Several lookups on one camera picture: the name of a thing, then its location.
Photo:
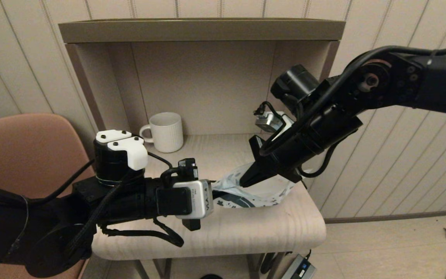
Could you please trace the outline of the light wood shelf cabinet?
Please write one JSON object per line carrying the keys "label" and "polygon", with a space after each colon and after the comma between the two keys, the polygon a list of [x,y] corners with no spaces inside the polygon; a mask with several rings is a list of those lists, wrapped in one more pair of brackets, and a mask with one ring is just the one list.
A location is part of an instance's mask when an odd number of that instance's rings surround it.
{"label": "light wood shelf cabinet", "polygon": [[[248,136],[259,132],[251,116],[271,100],[271,80],[302,63],[322,80],[329,76],[345,21],[299,18],[124,18],[60,23],[60,35],[98,129],[138,132],[136,121],[181,114],[188,133],[168,159],[195,157],[201,177],[218,179],[253,160]],[[265,252],[315,248],[327,235],[324,219],[301,186],[271,208],[216,206],[201,230],[174,217],[166,224],[185,239],[182,248],[149,237],[98,233],[94,253],[127,262],[142,279],[169,279],[172,261],[195,263],[237,255],[258,278]]]}

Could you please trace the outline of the white ribbed ceramic mug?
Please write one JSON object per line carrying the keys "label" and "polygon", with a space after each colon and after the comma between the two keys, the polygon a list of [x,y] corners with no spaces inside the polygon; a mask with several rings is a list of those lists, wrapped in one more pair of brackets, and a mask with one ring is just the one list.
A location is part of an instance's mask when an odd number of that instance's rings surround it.
{"label": "white ribbed ceramic mug", "polygon": [[154,144],[159,152],[176,152],[184,144],[182,118],[174,112],[155,114],[149,119],[149,124],[140,129],[139,135],[144,142]]}

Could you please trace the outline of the white pouch with horse print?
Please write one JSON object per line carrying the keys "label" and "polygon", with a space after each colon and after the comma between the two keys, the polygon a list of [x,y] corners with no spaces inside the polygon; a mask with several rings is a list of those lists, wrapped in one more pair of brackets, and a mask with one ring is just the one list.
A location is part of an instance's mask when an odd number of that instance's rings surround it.
{"label": "white pouch with horse print", "polygon": [[267,208],[279,205],[292,194],[294,188],[306,190],[303,183],[291,182],[280,175],[244,188],[240,181],[251,165],[238,166],[221,179],[211,182],[215,205],[226,209]]}

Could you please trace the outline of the grey power adapter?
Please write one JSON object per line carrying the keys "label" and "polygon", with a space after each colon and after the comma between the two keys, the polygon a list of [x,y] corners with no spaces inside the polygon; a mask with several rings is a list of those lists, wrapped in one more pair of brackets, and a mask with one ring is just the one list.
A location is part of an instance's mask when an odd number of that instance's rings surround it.
{"label": "grey power adapter", "polygon": [[316,272],[308,258],[297,255],[279,279],[313,279]]}

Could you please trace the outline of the brown baseboard strip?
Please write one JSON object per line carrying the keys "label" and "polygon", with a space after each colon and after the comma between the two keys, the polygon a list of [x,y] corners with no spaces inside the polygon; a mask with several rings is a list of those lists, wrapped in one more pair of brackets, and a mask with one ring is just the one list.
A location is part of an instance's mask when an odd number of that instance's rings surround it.
{"label": "brown baseboard strip", "polygon": [[407,219],[444,217],[444,216],[446,216],[446,211],[423,212],[423,213],[415,213],[415,214],[383,215],[383,216],[375,216],[375,217],[325,218],[324,222],[326,224],[352,224],[352,223],[359,223],[359,222],[407,220]]}

